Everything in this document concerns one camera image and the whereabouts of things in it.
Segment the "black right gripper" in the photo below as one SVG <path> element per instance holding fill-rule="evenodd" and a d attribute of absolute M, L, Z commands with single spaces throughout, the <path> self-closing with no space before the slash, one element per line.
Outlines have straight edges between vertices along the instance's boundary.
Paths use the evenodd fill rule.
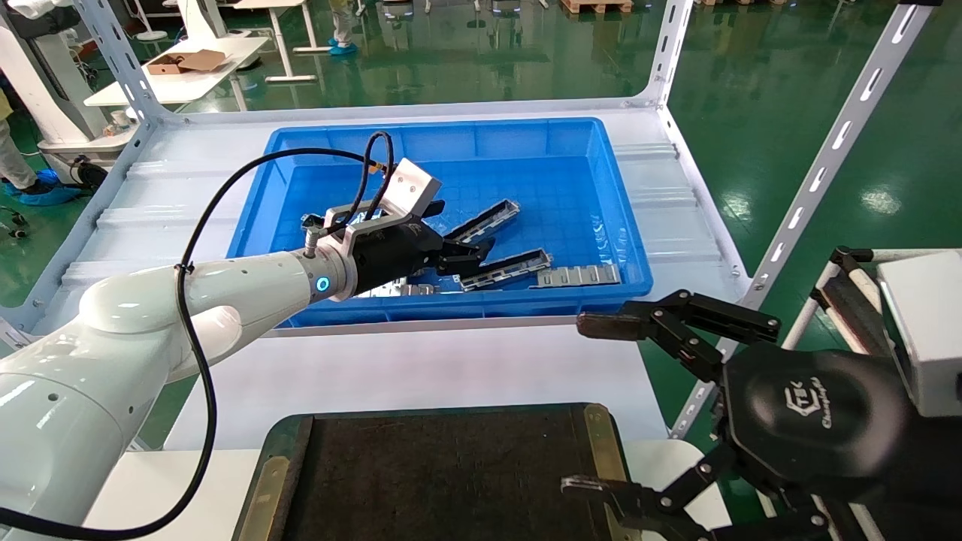
<path fill-rule="evenodd" d="M 722 382 L 725 439 L 773 485 L 827 497 L 879 495 L 918 421 L 890 361 L 770 345 L 779 338 L 780 319 L 718 298 L 678 290 L 659 301 L 626 301 L 615 313 L 581 313 L 575 325 L 590 339 L 652 341 L 698 380 Z M 755 345 L 722 369 L 724 356 L 698 330 Z M 564 477 L 561 491 L 601 501 L 622 527 L 666 540 L 815 540 L 827 534 L 830 521 L 813 506 L 755 523 L 700 526 L 687 504 L 739 459 L 731 446 L 716 446 L 663 491 L 581 475 Z"/>

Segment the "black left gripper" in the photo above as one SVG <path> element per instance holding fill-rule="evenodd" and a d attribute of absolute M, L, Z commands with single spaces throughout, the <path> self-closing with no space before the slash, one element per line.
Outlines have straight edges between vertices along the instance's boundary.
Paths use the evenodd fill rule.
<path fill-rule="evenodd" d="M 444 240 L 424 220 L 439 216 L 445 206 L 443 200 L 433 200 L 409 222 L 375 219 L 351 225 L 350 255 L 357 277 L 352 297 L 432 267 L 439 258 L 443 277 L 478 274 L 496 240 L 491 237 L 478 244 Z"/>

